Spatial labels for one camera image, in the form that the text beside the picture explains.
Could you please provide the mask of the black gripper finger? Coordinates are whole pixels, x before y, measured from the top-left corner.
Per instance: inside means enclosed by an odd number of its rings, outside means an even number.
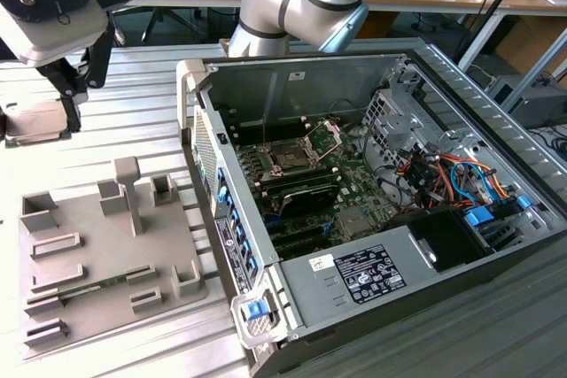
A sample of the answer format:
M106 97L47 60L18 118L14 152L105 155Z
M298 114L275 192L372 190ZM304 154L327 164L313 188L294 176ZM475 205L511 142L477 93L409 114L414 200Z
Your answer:
M105 85L112 47L113 31L105 31L84 51L77 66L72 66L66 58L60 58L37 68L60 94L67 132L78 133L81 130L80 96L87 95L88 89L99 89Z

